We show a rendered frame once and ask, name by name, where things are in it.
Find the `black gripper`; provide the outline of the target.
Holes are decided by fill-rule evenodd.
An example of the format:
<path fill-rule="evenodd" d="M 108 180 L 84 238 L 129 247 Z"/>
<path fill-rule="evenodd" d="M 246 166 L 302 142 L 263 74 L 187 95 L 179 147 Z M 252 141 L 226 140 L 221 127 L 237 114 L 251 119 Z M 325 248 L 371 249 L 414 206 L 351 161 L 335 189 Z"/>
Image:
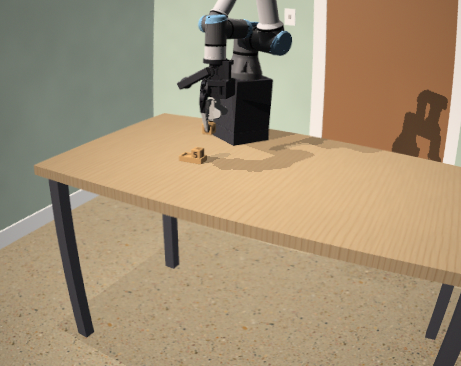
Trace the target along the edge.
<path fill-rule="evenodd" d="M 209 64 L 211 71 L 210 75 L 202 78 L 199 96 L 200 113 L 205 131 L 208 132 L 208 121 L 215 122 L 215 119 L 228 113 L 228 109 L 221 105 L 221 99 L 228 99 L 235 95 L 235 78 L 231 78 L 231 65 L 234 64 L 234 60 L 203 58 L 203 63 Z"/>

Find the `tan wooden cube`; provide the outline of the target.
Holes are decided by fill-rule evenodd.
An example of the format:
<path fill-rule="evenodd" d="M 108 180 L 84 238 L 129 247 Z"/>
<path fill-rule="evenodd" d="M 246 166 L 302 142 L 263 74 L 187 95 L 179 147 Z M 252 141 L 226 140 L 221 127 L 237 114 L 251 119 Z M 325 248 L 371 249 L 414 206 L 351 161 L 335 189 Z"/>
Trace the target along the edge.
<path fill-rule="evenodd" d="M 204 157 L 204 148 L 195 147 L 191 150 L 191 157 L 201 159 Z"/>
<path fill-rule="evenodd" d="M 216 123 L 208 122 L 208 132 L 205 131 L 204 125 L 202 124 L 202 134 L 212 135 L 216 132 Z"/>

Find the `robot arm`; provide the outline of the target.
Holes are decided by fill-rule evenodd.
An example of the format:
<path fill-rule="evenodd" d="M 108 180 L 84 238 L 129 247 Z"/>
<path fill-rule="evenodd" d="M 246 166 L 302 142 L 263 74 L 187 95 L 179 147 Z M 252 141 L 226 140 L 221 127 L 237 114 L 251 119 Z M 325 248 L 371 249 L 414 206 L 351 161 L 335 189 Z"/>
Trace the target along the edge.
<path fill-rule="evenodd" d="M 276 0 L 256 0 L 260 22 L 228 18 L 236 1 L 218 0 L 210 13 L 200 18 L 198 27 L 205 33 L 204 59 L 226 60 L 227 39 L 234 39 L 231 78 L 258 80 L 262 78 L 258 51 L 285 55 L 291 48 L 292 36 L 279 20 Z M 177 83 L 178 88 L 188 89 L 210 73 L 206 67 L 184 77 Z"/>

